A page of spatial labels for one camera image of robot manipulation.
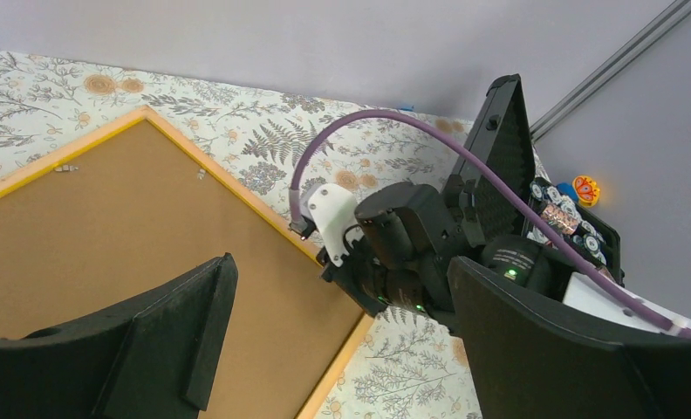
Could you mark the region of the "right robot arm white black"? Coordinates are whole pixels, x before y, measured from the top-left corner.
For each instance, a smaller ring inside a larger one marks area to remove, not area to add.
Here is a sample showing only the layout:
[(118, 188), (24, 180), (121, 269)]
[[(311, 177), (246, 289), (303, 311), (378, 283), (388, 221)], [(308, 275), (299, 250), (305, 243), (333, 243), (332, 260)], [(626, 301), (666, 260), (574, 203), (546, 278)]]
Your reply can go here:
[(399, 307), (455, 331), (448, 265), (452, 258), (465, 257), (582, 313), (657, 331), (538, 233), (472, 244), (432, 186), (399, 182), (358, 201), (347, 189), (328, 183), (311, 191), (302, 211), (324, 241), (318, 254), (324, 280), (340, 286), (371, 315)]

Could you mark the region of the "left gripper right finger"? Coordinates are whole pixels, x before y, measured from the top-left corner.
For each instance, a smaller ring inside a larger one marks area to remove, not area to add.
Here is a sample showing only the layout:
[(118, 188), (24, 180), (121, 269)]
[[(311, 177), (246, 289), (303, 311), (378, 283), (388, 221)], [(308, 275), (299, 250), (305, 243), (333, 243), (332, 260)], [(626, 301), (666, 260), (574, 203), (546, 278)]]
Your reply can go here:
[(691, 340), (622, 326), (467, 258), (448, 268), (486, 418), (691, 418)]

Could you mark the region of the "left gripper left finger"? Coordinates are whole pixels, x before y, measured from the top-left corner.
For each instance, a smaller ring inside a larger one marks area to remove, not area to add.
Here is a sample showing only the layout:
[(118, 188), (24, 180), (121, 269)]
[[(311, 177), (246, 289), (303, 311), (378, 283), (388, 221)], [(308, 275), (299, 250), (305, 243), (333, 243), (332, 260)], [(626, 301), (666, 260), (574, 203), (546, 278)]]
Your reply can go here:
[(196, 418), (238, 270), (230, 254), (95, 313), (0, 339), (0, 418)]

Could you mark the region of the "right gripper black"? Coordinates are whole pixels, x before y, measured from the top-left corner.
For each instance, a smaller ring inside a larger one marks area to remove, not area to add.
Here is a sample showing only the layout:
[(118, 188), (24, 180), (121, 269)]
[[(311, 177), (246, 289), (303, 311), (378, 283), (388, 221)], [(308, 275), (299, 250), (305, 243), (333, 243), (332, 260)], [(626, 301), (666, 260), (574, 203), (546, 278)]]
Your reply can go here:
[(333, 229), (343, 250), (318, 254), (322, 279), (370, 316), (395, 307), (457, 332), (448, 266), (467, 255), (468, 241), (438, 190), (398, 182), (345, 212)]

